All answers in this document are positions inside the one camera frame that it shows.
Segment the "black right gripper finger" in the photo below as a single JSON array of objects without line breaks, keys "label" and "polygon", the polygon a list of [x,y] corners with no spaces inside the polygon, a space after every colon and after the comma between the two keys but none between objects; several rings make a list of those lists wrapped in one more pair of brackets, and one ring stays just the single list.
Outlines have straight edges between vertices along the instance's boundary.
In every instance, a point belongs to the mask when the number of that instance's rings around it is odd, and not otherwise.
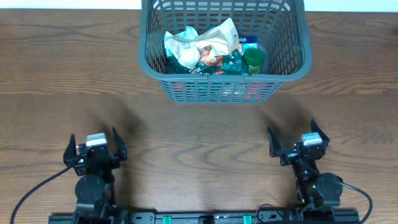
[{"label": "black right gripper finger", "polygon": [[282,148],[278,139],[270,127],[267,128],[267,133],[269,137],[269,155],[271,157],[280,157]]},{"label": "black right gripper finger", "polygon": [[320,135],[323,142],[330,142],[329,137],[320,129],[314,119],[310,121],[310,127],[313,133],[318,133]]}]

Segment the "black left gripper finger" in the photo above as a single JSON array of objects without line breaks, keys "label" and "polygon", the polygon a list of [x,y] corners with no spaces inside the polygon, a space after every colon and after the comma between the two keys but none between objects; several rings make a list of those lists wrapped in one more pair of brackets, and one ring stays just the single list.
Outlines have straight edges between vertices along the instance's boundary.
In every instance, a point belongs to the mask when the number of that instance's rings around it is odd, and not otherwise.
[{"label": "black left gripper finger", "polygon": [[117,151],[117,156],[119,157],[119,159],[121,161],[125,161],[127,160],[127,146],[126,143],[120,138],[118,132],[116,131],[116,128],[113,127],[112,128],[113,131],[113,136],[114,136],[114,140],[116,143],[116,147],[118,149]]},{"label": "black left gripper finger", "polygon": [[63,162],[67,167],[74,167],[78,162],[74,134],[71,134],[68,146],[63,153]]}]

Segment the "green lid jar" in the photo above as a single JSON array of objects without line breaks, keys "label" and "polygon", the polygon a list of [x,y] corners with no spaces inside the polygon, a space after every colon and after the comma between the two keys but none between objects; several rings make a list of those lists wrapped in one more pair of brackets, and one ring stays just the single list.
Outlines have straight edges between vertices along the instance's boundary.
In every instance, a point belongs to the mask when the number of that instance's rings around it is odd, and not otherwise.
[{"label": "green lid jar", "polygon": [[266,59],[265,53],[260,49],[248,48],[243,53],[243,59],[246,62],[251,74],[258,74]]}]

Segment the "green snack bag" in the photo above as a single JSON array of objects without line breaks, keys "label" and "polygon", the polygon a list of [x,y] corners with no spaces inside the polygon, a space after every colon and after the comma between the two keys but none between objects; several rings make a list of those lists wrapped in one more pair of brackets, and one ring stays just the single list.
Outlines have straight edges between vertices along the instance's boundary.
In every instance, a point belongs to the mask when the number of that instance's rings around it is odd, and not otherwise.
[{"label": "green snack bag", "polygon": [[192,69],[178,63],[175,56],[168,58],[169,64],[175,73],[209,74],[209,75],[244,75],[249,74],[249,68],[238,50],[229,55],[217,56],[214,63],[209,65],[198,62]]}]

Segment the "blue tissue multipack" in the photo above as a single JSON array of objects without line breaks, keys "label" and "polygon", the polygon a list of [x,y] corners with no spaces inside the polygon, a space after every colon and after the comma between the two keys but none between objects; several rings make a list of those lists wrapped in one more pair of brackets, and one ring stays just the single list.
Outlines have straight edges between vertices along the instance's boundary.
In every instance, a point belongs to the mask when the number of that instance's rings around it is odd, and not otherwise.
[{"label": "blue tissue multipack", "polygon": [[244,55],[244,52],[247,49],[257,49],[257,37],[256,36],[242,36],[239,38],[239,47],[238,51],[241,55]]}]

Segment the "light teal small packet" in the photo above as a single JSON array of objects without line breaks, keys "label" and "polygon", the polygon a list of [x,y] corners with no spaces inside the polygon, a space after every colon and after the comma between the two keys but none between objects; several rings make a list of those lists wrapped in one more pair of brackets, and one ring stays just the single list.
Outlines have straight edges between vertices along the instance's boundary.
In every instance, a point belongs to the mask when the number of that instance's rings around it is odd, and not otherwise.
[{"label": "light teal small packet", "polygon": [[172,34],[169,31],[166,31],[164,34],[164,47],[166,51],[167,57],[171,57],[173,55],[173,48],[174,44],[170,40],[170,38],[180,38],[180,39],[185,39],[185,40],[194,40],[198,37],[198,32],[196,31],[195,28],[191,26],[186,26],[185,30],[182,32],[179,32],[178,34]]}]

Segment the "beige paper pouch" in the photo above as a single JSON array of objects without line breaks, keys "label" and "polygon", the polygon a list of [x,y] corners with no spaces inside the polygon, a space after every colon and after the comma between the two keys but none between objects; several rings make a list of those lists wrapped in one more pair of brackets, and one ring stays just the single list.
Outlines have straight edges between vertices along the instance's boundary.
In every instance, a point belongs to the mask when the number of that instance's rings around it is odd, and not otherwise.
[{"label": "beige paper pouch", "polygon": [[198,62],[210,63],[217,56],[229,55],[239,47],[239,35],[231,18],[211,28],[194,40],[170,38],[178,63],[192,69]]}]

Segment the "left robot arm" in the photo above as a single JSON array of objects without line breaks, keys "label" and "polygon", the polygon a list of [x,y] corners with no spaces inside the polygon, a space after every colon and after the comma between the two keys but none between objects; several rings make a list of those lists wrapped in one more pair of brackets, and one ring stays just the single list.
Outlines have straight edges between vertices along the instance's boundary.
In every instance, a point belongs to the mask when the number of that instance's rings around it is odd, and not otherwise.
[{"label": "left robot arm", "polygon": [[86,137],[86,143],[76,144],[72,134],[63,153],[63,162],[75,170],[80,180],[75,186],[76,210],[84,217],[103,218],[114,205],[114,175],[121,162],[127,160],[127,146],[113,128],[117,153],[111,154],[104,133]]}]

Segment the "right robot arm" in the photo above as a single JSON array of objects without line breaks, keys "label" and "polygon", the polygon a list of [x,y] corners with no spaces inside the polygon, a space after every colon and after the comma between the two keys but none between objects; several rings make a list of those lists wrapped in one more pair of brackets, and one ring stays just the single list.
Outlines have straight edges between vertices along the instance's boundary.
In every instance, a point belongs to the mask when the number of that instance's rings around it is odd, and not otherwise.
[{"label": "right robot arm", "polygon": [[314,120],[310,121],[311,132],[303,134],[301,141],[292,149],[283,149],[276,135],[267,129],[269,155],[278,157],[281,166],[292,166],[295,175],[296,193],[302,202],[296,207],[297,218],[305,219],[305,213],[320,212],[337,207],[343,187],[341,179],[332,173],[320,173],[316,161],[326,154],[329,137]]}]

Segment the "grey plastic lattice basket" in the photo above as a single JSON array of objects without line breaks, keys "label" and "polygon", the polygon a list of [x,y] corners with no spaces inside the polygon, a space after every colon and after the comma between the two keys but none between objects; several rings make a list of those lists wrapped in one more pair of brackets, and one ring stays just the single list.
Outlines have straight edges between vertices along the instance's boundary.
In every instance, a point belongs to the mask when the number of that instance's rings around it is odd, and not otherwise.
[{"label": "grey plastic lattice basket", "polygon": [[[167,58],[164,34],[191,26],[202,34],[228,18],[241,37],[255,36],[266,58],[258,74],[177,74]],[[257,104],[312,66],[303,1],[143,1],[138,61],[179,103]]]}]

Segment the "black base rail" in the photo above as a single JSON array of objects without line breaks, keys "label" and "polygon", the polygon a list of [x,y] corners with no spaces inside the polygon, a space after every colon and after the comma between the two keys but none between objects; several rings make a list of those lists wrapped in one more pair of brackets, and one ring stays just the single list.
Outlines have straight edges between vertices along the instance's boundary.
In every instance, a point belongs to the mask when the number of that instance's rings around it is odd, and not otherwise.
[{"label": "black base rail", "polygon": [[307,210],[301,217],[293,211],[260,210],[258,212],[231,213],[154,213],[123,211],[103,218],[72,214],[53,214],[48,224],[72,223],[125,223],[125,224],[263,224],[263,223],[359,223],[355,210],[313,211]]}]

